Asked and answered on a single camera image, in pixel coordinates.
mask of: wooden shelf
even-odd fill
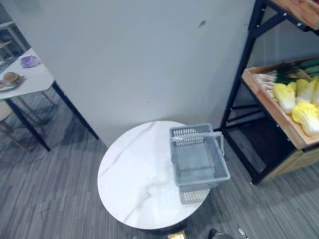
[[[319,29],[319,5],[312,0],[272,0],[314,30]]]
[[[269,96],[255,79],[254,74],[267,73],[276,69],[276,67],[277,65],[247,68],[243,73],[243,80],[297,149],[319,144],[319,135],[311,137],[306,135],[301,125],[295,123],[291,116],[285,114],[278,103]]]

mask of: black metal shelf frame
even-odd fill
[[[267,21],[265,21],[264,23],[261,23],[267,7],[272,8],[276,12],[276,14],[270,19],[268,19]],[[234,106],[234,103],[238,94],[239,87],[241,83],[243,82],[242,74],[245,68],[247,67],[256,39],[260,37],[261,35],[263,35],[264,33],[266,33],[267,31],[269,31],[270,29],[272,29],[273,27],[283,22],[284,20],[290,21],[301,31],[304,31],[304,32],[312,31],[314,34],[319,36],[319,30],[314,30],[311,27],[303,24],[298,19],[296,19],[292,14],[290,14],[289,12],[287,12],[285,9],[281,8],[280,6],[276,5],[271,0],[256,0],[252,15],[251,15],[250,23],[248,26],[248,36],[247,36],[246,44],[245,44],[242,57],[240,59],[240,63],[236,72],[234,84],[230,92],[230,96],[229,96],[227,106],[221,121],[220,128],[216,129],[224,133],[230,146],[233,148],[233,150],[235,151],[235,153],[237,154],[237,156],[239,157],[239,159],[241,160],[241,162],[243,163],[243,165],[249,172],[250,176],[252,177],[253,184],[258,184],[259,182],[261,182],[272,170],[274,170],[277,166],[279,166],[285,159],[283,158],[281,161],[279,160],[271,164],[268,164],[266,165],[263,171],[257,172],[255,168],[249,162],[248,158],[242,152],[240,147],[236,144],[236,142],[232,139],[232,137],[227,131],[231,129],[241,128],[252,122],[258,121],[259,119],[263,119],[264,117],[261,117],[259,119],[253,119],[253,120],[248,120],[248,121],[244,121],[240,123],[230,124],[231,122],[241,120],[243,118],[246,118],[248,116],[251,116],[260,112],[263,112],[265,114],[265,117],[267,117],[269,120],[272,120],[274,123],[276,123],[274,119],[272,118],[272,116],[263,107],[263,105],[259,102],[259,100],[256,98],[256,96],[253,94],[253,92],[249,89],[249,87],[246,84],[244,85],[246,86],[250,94],[253,96],[257,104]],[[229,118],[232,111],[242,110],[242,109],[253,109],[253,108],[255,110],[250,113],[246,113],[241,116],[234,117],[232,119]],[[280,128],[278,130],[280,130],[281,133],[285,136],[285,138],[287,138],[286,134]]]

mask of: black table leg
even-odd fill
[[[97,134],[94,132],[94,130],[90,127],[90,125],[86,122],[86,120],[83,118],[83,116],[78,112],[78,110],[74,107],[72,102],[66,97],[66,95],[63,93],[61,88],[58,86],[58,84],[54,81],[52,85],[53,89],[56,91],[56,93],[61,97],[61,99],[65,102],[65,104],[70,108],[70,110],[76,115],[76,117],[81,121],[81,123],[88,129],[88,131],[96,138],[99,139]]]
[[[12,102],[11,99],[6,99],[5,100],[7,104],[11,107],[13,112],[16,114],[16,116],[22,121],[22,123],[25,125],[25,127],[32,133],[32,135],[36,138],[36,140],[39,141],[39,143],[47,150],[50,151],[51,149],[49,146],[45,143],[41,135],[34,129],[32,124],[26,119],[26,117],[23,115],[22,111],[20,108]]]

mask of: marble table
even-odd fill
[[[106,210],[133,228],[173,226],[202,204],[183,205],[170,160],[172,121],[139,125],[120,136],[105,153],[98,172],[98,191]]]

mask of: food on plate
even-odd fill
[[[15,72],[7,72],[3,76],[3,80],[8,83],[14,83],[17,80],[19,80],[19,78],[20,78],[20,75]]]

